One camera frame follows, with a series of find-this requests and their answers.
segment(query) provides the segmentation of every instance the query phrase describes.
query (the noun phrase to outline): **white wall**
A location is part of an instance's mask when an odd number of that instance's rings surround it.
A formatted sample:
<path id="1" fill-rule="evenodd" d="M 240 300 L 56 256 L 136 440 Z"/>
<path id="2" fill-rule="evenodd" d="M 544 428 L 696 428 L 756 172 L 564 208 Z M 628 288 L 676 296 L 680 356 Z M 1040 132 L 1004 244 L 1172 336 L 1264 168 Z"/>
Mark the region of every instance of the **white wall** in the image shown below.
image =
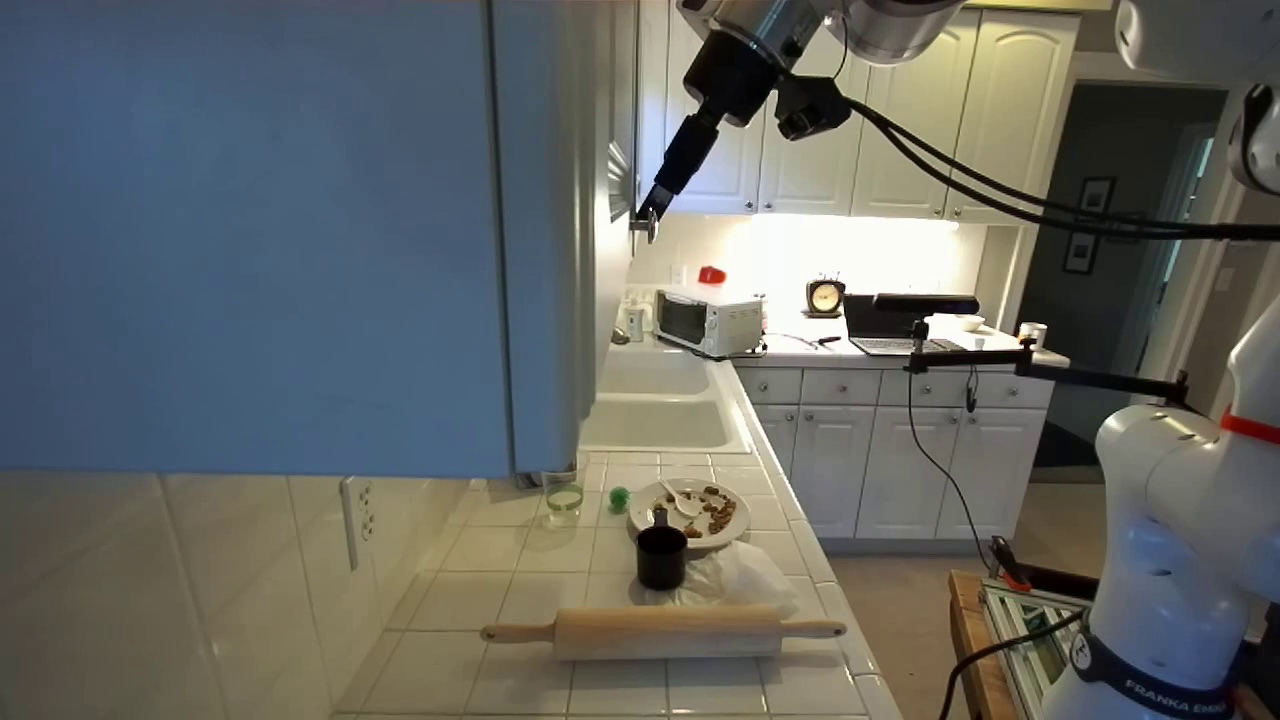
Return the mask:
<path id="1" fill-rule="evenodd" d="M 328 716 L 464 492 L 348 484 L 0 476 L 0 716 Z"/>
<path id="2" fill-rule="evenodd" d="M 804 284 L 840 276 L 848 292 L 976 292 L 980 224 L 864 216 L 668 216 L 632 260 L 632 288 L 684 284 L 700 264 L 764 292 L 772 320 L 804 308 Z"/>

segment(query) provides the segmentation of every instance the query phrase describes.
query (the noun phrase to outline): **cabinet door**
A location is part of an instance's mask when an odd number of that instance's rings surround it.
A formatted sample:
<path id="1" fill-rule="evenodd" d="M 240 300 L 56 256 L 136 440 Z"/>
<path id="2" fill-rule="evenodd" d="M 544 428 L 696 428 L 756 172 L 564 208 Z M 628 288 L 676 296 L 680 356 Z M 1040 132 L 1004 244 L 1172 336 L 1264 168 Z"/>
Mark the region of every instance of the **cabinet door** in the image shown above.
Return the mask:
<path id="1" fill-rule="evenodd" d="M 756 404 L 756 416 L 760 416 L 760 428 L 772 444 L 772 456 L 776 464 L 796 476 L 796 408 L 760 408 Z"/>
<path id="2" fill-rule="evenodd" d="M 984 540 L 996 532 L 1012 536 L 1036 460 L 1040 432 L 1028 428 L 1036 420 L 1040 412 L 1024 408 L 980 408 L 956 424 L 952 476 L 960 480 Z M 936 536 L 972 536 L 952 488 L 944 492 Z"/>
<path id="3" fill-rule="evenodd" d="M 956 152 L 976 48 L 976 16 L 956 16 L 912 64 L 872 64 L 868 104 L 940 152 Z M 852 212 L 940 216 L 948 188 L 908 164 L 876 128 L 860 128 Z"/>
<path id="4" fill-rule="evenodd" d="M 700 36 L 672 4 L 640 4 L 640 56 L 664 56 L 640 64 L 640 192 L 652 188 L 656 168 L 696 100 L 684 92 L 684 72 L 700 52 Z M 752 212 L 760 192 L 760 128 L 720 124 L 720 140 L 704 168 L 676 196 L 672 212 Z"/>
<path id="5" fill-rule="evenodd" d="M 852 536 L 872 448 L 872 408 L 804 408 L 792 488 L 816 536 Z"/>
<path id="6" fill-rule="evenodd" d="M 1044 196 L 1076 48 L 1076 16 L 984 12 L 956 160 L 1000 184 Z M 948 216 L 996 216 L 948 192 Z"/>
<path id="7" fill-rule="evenodd" d="M 916 408 L 916 432 L 940 464 L 956 448 L 956 416 L 948 408 Z M 872 456 L 856 536 L 868 540 L 928 540 L 948 480 L 920 456 L 904 408 L 880 408 L 872 428 Z"/>
<path id="8" fill-rule="evenodd" d="M 844 60 L 844 44 L 828 28 L 820 28 L 792 72 L 832 76 L 840 60 Z M 864 88 L 864 76 L 868 76 L 868 64 L 856 64 L 848 56 L 836 84 L 844 96 L 856 96 Z M 776 132 L 772 108 L 760 108 L 756 124 L 764 132 L 760 208 L 844 216 L 852 196 L 856 156 L 860 156 L 860 116 L 808 140 L 784 140 Z"/>

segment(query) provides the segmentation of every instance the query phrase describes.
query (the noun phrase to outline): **green object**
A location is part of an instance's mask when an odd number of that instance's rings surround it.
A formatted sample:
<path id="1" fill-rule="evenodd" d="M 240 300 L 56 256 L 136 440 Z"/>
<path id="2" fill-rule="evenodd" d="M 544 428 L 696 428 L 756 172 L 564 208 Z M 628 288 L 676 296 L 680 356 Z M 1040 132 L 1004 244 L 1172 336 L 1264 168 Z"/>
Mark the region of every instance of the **green object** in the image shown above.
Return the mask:
<path id="1" fill-rule="evenodd" d="M 612 492 L 608 492 L 608 512 L 612 512 L 612 516 L 628 512 L 628 488 L 612 488 Z"/>

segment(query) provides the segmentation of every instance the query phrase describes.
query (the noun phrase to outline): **white robot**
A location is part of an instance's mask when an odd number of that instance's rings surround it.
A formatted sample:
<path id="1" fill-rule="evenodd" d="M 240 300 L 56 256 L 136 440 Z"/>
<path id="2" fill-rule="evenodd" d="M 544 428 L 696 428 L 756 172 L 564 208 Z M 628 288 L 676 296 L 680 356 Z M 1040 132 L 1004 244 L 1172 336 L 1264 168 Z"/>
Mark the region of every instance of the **white robot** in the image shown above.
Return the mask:
<path id="1" fill-rule="evenodd" d="M 668 144 L 640 220 L 664 216 L 716 144 L 720 120 L 756 116 L 824 16 L 852 56 L 896 64 L 920 56 L 960 0 L 684 0 L 680 8 L 704 32 L 704 52 L 684 76 L 700 112 Z M 1280 100 L 1256 84 L 1280 76 L 1280 0 L 1120 0 L 1116 44 L 1136 68 L 1248 80 L 1232 140 L 1236 176 L 1280 192 Z M 780 116 L 780 132 L 796 140 L 820 128 L 788 128 Z M 1176 408 L 1124 408 L 1100 428 L 1108 564 L 1072 668 L 1040 716 L 1232 716 L 1224 680 L 1248 600 L 1280 604 L 1280 300 L 1232 352 L 1232 380 L 1236 400 L 1220 428 Z"/>

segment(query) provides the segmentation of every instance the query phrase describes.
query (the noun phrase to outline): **plate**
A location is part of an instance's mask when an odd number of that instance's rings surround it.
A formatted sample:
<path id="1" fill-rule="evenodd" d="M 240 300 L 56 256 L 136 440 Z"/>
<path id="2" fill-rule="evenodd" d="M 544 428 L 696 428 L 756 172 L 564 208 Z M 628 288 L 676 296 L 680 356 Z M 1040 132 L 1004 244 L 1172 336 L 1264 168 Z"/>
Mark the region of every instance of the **plate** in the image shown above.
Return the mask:
<path id="1" fill-rule="evenodd" d="M 632 496 L 632 528 L 636 532 L 644 532 L 652 524 L 652 508 L 668 508 L 668 524 L 688 536 L 688 548 L 724 548 L 752 528 L 748 504 L 736 492 L 728 492 L 720 484 L 704 484 L 704 480 L 668 480 L 668 484 L 676 492 L 684 492 L 688 504 L 696 504 L 700 512 L 684 516 L 672 508 L 664 484 L 644 484 Z"/>

